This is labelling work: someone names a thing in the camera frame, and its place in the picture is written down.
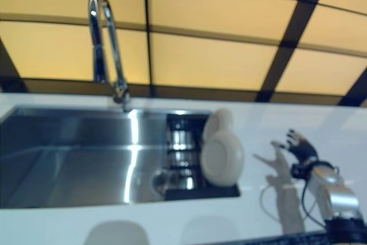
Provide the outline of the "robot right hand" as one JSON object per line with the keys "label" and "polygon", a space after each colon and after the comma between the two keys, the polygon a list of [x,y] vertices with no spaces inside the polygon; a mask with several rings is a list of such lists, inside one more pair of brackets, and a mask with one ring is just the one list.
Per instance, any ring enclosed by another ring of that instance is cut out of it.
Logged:
{"label": "robot right hand", "polygon": [[289,129],[286,133],[285,143],[271,141],[271,145],[288,151],[301,164],[319,160],[315,147],[306,139],[306,137],[294,129]]}

